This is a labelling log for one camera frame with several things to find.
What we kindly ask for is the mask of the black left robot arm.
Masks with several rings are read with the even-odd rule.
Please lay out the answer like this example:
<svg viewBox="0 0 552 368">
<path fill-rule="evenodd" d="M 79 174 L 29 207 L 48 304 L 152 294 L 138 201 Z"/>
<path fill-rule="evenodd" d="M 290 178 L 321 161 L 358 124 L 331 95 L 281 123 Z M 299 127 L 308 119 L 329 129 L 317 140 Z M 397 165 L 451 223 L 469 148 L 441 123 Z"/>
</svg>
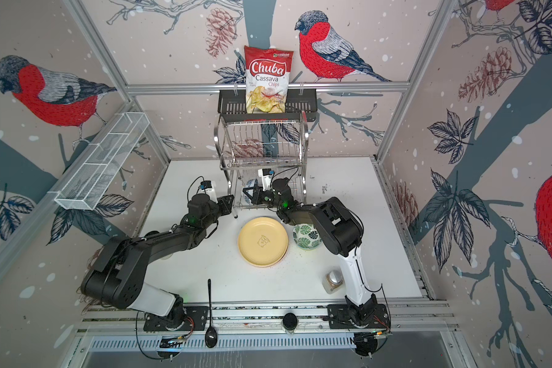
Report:
<svg viewBox="0 0 552 368">
<path fill-rule="evenodd" d="M 117 309 L 132 309 L 181 320 L 177 294 L 145 282 L 149 264 L 181 251 L 196 248 L 212 235 L 208 228 L 232 213 L 235 197 L 212 200 L 199 193 L 188 201 L 188 213 L 166 232 L 137 238 L 113 237 L 101 250 L 81 283 L 81 293 Z"/>
</svg>

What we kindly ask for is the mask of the blue floral white bowl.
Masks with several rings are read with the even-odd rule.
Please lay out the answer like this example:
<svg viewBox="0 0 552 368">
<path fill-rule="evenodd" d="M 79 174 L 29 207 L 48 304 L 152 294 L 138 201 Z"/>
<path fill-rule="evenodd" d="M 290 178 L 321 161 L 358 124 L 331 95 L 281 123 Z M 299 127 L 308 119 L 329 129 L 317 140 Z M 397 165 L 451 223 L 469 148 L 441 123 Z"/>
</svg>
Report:
<svg viewBox="0 0 552 368">
<path fill-rule="evenodd" d="M 242 189 L 242 199 L 247 205 L 253 205 L 253 187 L 245 187 Z"/>
</svg>

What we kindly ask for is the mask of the yellow cream plate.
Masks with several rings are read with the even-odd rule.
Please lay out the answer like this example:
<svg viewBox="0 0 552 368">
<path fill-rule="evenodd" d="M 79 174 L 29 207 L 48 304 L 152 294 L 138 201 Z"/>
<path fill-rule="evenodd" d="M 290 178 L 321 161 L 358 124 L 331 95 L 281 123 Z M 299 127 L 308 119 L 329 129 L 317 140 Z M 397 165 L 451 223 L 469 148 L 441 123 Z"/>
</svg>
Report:
<svg viewBox="0 0 552 368">
<path fill-rule="evenodd" d="M 272 218 L 259 217 L 247 222 L 238 236 L 240 255 L 250 265 L 268 268 L 280 262 L 288 251 L 288 233 Z"/>
</svg>

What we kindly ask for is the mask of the green leaf pattern bowl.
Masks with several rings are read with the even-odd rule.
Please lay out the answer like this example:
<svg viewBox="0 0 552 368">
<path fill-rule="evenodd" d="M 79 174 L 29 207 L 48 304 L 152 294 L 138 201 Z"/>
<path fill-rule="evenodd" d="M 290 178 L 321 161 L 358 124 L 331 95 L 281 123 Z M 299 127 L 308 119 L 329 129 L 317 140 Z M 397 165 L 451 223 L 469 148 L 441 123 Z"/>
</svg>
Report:
<svg viewBox="0 0 552 368">
<path fill-rule="evenodd" d="M 306 251 L 316 249 L 323 244 L 318 231 L 310 224 L 295 225 L 292 234 L 297 247 Z"/>
</svg>

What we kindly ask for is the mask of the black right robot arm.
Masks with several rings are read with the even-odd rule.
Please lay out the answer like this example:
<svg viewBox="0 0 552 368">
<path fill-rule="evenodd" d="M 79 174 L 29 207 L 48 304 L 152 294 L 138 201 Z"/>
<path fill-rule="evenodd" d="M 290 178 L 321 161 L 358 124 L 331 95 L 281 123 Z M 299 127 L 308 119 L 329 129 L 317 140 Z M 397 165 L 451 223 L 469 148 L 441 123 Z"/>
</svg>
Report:
<svg viewBox="0 0 552 368">
<path fill-rule="evenodd" d="M 275 209 L 283 223 L 309 224 L 316 228 L 327 250 L 340 259 L 349 320 L 358 328 L 370 324 L 378 303 L 375 291 L 370 289 L 361 271 L 364 226 L 354 213 L 336 197 L 315 204 L 297 201 L 286 178 L 273 181 L 269 190 L 254 185 L 242 191 L 252 204 Z"/>
</svg>

